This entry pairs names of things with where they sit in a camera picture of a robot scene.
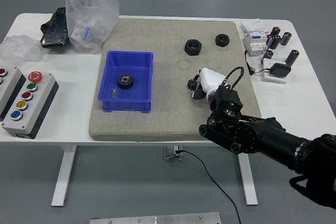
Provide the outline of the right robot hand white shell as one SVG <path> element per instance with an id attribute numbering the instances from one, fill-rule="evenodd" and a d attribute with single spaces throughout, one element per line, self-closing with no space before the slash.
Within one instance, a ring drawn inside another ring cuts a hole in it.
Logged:
<path id="1" fill-rule="evenodd" d="M 187 88 L 191 91 L 191 96 L 194 100 L 205 98 L 209 101 L 225 78 L 224 75 L 218 72 L 202 68 L 193 79 L 189 79 Z"/>

